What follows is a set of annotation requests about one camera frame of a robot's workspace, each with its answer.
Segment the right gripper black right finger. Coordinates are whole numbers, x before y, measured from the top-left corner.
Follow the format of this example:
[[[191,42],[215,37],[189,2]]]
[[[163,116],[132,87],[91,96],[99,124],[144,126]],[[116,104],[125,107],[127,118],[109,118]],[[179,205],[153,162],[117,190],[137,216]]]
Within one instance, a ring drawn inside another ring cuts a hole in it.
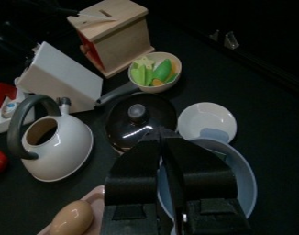
[[[185,140],[171,132],[161,138],[176,235],[251,235],[236,174],[219,153],[233,153],[221,140]]]

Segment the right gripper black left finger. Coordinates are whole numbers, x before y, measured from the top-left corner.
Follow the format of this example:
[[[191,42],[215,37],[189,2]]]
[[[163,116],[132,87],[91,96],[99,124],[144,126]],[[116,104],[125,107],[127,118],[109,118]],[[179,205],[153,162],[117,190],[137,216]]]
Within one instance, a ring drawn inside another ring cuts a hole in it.
[[[100,235],[157,235],[157,134],[147,134],[116,160],[104,185]]]

